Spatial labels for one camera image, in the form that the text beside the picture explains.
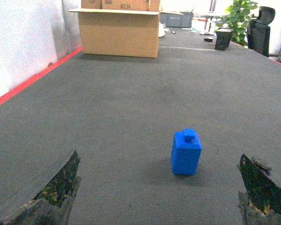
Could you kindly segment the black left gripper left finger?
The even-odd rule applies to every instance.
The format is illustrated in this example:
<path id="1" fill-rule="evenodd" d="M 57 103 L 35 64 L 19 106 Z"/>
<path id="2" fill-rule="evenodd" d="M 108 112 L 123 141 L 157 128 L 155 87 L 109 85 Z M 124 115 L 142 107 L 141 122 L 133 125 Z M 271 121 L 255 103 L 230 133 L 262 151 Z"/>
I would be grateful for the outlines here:
<path id="1" fill-rule="evenodd" d="M 74 151 L 58 173 L 27 204 L 0 219 L 0 225 L 67 225 L 81 177 Z"/>

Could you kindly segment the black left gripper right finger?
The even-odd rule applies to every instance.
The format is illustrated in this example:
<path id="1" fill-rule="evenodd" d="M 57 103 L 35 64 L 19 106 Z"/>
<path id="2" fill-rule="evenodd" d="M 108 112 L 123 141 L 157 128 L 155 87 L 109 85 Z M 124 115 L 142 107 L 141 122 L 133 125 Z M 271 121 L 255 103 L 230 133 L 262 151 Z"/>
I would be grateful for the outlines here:
<path id="1" fill-rule="evenodd" d="M 243 154 L 237 166 L 246 189 L 238 192 L 244 225 L 281 225 L 281 176 L 257 156 Z"/>

